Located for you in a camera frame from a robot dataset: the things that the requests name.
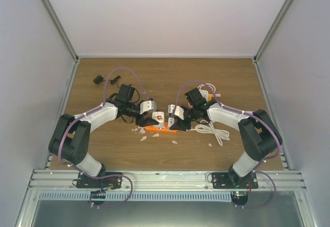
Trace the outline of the white tiger cube plug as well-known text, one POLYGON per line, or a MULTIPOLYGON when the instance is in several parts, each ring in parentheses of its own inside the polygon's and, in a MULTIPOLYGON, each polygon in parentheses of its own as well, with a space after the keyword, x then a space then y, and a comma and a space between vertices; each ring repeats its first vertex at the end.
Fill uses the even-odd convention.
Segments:
POLYGON ((152 113, 152 119, 155 120, 155 124, 153 127, 156 128, 164 128, 164 112, 163 111, 155 111, 152 113))

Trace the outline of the orange power strip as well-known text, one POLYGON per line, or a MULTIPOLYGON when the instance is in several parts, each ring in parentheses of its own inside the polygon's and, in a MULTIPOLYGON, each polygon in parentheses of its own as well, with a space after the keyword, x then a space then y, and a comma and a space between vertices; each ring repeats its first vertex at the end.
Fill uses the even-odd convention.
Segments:
POLYGON ((145 130, 147 132, 157 132, 157 133, 167 133, 167 134, 169 134, 169 133, 171 133, 171 134, 177 133, 177 130, 170 130, 167 125, 165 125, 164 127, 146 126, 145 127, 145 130))

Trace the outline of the black power adapter with cable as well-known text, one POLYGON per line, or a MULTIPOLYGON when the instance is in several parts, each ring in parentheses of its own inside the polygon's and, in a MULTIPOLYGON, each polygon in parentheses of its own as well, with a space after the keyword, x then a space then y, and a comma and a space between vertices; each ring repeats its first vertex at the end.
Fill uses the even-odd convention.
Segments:
POLYGON ((95 85, 107 83, 109 85, 109 86, 107 86, 107 89, 109 89, 110 87, 114 87, 114 86, 116 86, 119 89, 120 88, 120 85, 119 85, 120 79, 121 79, 121 76, 117 75, 113 79, 106 81, 106 78, 103 75, 98 75, 92 81, 95 85))

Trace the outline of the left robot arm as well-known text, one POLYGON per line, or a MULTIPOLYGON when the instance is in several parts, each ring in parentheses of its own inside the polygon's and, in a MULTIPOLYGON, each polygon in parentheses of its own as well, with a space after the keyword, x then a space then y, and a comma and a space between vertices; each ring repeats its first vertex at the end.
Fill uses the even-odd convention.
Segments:
POLYGON ((157 125, 159 122, 147 117, 157 110, 156 102, 149 98, 140 103, 132 102, 136 89, 121 85, 118 93, 87 112, 78 115, 63 114, 56 125, 48 145, 48 151, 60 161, 74 166, 88 176, 88 181, 95 188, 106 183, 103 165, 89 154, 90 134, 106 124, 123 116, 131 117, 139 127, 157 125))

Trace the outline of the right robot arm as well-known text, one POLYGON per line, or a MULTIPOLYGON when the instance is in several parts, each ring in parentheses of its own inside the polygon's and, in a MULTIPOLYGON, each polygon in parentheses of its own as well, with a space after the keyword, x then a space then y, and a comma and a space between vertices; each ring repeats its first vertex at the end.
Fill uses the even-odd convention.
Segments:
POLYGON ((282 137, 266 111, 243 111, 226 106, 218 99, 207 101, 197 88, 185 97, 191 108, 171 104, 168 106, 169 129, 188 131, 191 123, 203 119, 234 128, 240 133, 244 152, 228 169, 228 182, 234 188, 242 187, 261 162, 280 152, 282 137))

